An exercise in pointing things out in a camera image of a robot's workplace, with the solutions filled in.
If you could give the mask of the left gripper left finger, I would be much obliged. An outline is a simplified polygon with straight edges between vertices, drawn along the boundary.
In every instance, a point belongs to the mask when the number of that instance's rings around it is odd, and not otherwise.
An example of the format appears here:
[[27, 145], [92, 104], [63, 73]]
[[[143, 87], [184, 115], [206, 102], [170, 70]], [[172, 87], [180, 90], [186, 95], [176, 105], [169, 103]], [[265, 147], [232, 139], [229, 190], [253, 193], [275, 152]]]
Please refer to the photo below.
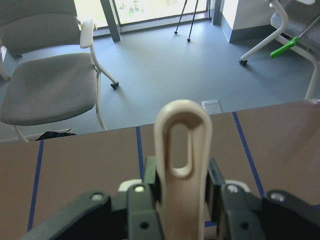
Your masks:
[[162, 224], [157, 211], [161, 199], [161, 183], [157, 161], [149, 156], [145, 161], [141, 183], [127, 190], [127, 238], [129, 240], [161, 240]]

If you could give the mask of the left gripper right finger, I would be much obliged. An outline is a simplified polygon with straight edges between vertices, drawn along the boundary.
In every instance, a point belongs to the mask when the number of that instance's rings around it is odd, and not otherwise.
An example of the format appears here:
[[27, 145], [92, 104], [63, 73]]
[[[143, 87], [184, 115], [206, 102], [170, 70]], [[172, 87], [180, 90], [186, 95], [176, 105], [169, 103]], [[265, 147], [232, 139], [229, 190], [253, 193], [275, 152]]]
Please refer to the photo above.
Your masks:
[[209, 160], [205, 203], [219, 240], [265, 239], [259, 218], [261, 200], [246, 183], [225, 179], [214, 158]]

